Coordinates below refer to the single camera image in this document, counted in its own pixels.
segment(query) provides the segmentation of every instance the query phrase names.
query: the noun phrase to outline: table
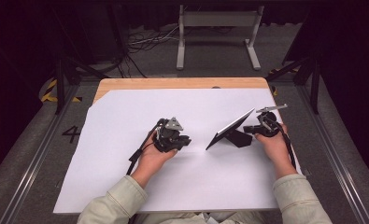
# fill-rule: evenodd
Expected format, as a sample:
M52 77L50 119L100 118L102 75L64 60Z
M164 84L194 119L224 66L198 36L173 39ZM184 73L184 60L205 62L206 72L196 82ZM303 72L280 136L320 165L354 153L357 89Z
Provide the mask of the table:
M102 80L54 213L79 213L104 195L126 173L129 157L154 121L169 115L177 117L192 142L150 180L149 198L139 213L277 209L273 164L259 142L238 148L221 140L205 150L219 129L250 106L271 104L272 94L260 77ZM256 122L253 114L243 126Z

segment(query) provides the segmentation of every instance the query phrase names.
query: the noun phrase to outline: gray carpet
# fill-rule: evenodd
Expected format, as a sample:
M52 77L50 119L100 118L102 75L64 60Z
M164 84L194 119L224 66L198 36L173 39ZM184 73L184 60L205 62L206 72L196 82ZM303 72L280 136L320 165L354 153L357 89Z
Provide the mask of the gray carpet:
M281 66L281 61L298 29L298 25L260 28L255 49L262 66L261 71L251 68L243 43L247 31L243 28L233 29L226 35L209 30L191 31L186 37L186 61L183 71L176 70L176 40L170 40L149 51L131 54L131 57L148 77L265 77L269 70ZM133 77L140 77L132 64L130 69L125 64L122 69L126 73L129 71ZM118 71L109 74L112 77L120 76ZM280 77L271 85L277 87L277 104L289 105L288 108L280 110L280 114L289 126L289 135L298 159L302 167L311 173L307 178L333 223L358 223L326 156L324 145L312 122L312 115L306 110L298 88L291 83L291 78L292 75ZM70 144L70 136L61 134L74 125L79 127L80 132L96 88L97 82L92 80L81 83L76 96L83 97L83 101L71 103L64 114L49 153L15 218L15 223L76 223L78 215L52 214L78 141L76 137ZM44 103L0 166L0 218L49 127L55 106L56 103ZM369 212L369 170L362 162L323 85L319 93L319 112ZM268 223L281 223L278 211L264 212L264 215Z

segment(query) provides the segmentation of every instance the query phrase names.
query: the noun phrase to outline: person's right hand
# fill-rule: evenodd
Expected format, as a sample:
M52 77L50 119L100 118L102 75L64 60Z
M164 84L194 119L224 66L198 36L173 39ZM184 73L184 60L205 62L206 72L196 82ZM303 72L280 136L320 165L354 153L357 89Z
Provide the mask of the person's right hand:
M284 124L280 125L282 126L284 133L287 133L287 126ZM297 171L291 165L289 151L287 150L286 143L281 132L273 137L265 137L256 133L255 137L258 141L263 143L266 155L274 163L277 179L284 175L297 174Z

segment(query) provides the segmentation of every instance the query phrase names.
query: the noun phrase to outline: wooden edge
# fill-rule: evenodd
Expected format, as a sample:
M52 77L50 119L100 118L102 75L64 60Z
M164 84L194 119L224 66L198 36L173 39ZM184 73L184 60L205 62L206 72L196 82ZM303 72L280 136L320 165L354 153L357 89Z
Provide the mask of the wooden edge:
M112 90L269 88L263 77L162 77L105 78L100 81L93 103Z

